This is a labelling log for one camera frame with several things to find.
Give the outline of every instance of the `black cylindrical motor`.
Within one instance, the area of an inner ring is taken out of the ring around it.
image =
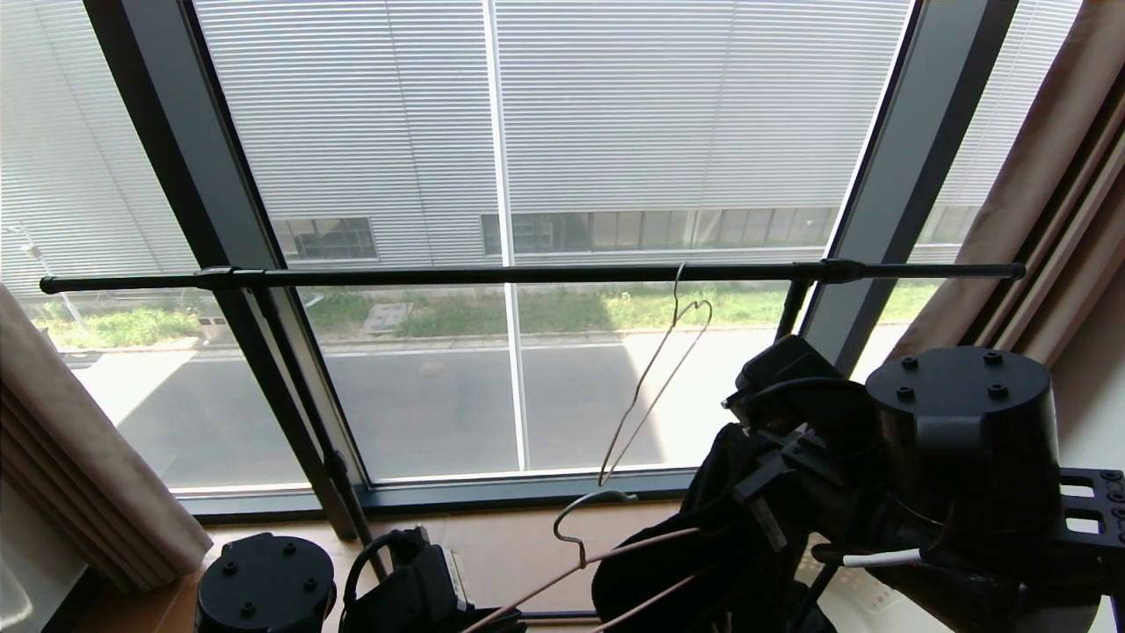
[[[198,633],[320,633],[336,599],[316,543],[262,533],[223,546],[199,580]]]
[[[1030,536],[1059,517],[1051,374],[1018,354],[933,350],[866,382],[892,494],[960,535]]]

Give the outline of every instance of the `curtain fold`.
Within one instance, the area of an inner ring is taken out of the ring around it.
[[[1125,2],[1086,2],[957,263],[1023,261],[1018,281],[947,279],[891,358],[955,345],[1058,360],[1125,259]]]
[[[3,479],[123,591],[195,571],[210,539],[0,286]]]

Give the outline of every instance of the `white corrugated building facade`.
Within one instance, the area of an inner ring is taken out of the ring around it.
[[[1020,3],[917,259],[952,260],[1077,7]],[[820,256],[910,6],[196,9],[289,263],[425,266],[500,264],[498,188],[516,263]],[[4,282],[194,270],[81,1],[0,19]]]

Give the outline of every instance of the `wooden floor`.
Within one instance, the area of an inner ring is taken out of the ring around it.
[[[676,510],[667,503],[630,504],[584,508],[567,517],[562,532],[585,540],[591,553],[609,550],[644,527],[664,521]],[[500,606],[533,585],[573,564],[577,546],[555,540],[551,523],[558,510],[520,510],[471,515],[428,516],[418,519],[372,524],[375,534],[422,524],[430,540],[459,554],[466,567],[470,598],[479,606]],[[196,584],[219,555],[224,543],[272,532],[308,539],[332,557],[336,587],[343,587],[348,570],[359,553],[359,542],[336,540],[325,523],[223,526],[209,531],[215,546],[199,570],[170,587],[145,595],[123,596],[104,589],[80,622],[76,633],[191,633],[195,624]],[[585,611],[593,608],[590,580],[595,567],[580,571],[523,606],[524,611]],[[358,594],[375,585],[368,569],[360,577]],[[336,600],[323,631],[336,633]],[[587,631],[592,626],[541,626],[557,633]]]

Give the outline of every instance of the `metal hanger hook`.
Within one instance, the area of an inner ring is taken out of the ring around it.
[[[597,490],[595,492],[591,492],[590,495],[583,495],[582,497],[578,497],[577,499],[572,501],[569,506],[562,508],[562,512],[559,513],[559,516],[555,517],[555,526],[554,526],[555,539],[558,539],[559,541],[566,541],[567,543],[577,543],[579,569],[586,569],[586,544],[583,543],[582,539],[578,539],[577,536],[567,536],[565,534],[560,534],[559,524],[561,524],[562,519],[565,519],[566,516],[569,515],[570,512],[573,512],[578,506],[582,506],[583,504],[586,504],[588,501],[595,501],[598,499],[610,499],[610,498],[615,499],[618,501],[637,500],[636,495],[627,495],[624,492],[621,492],[620,490]]]

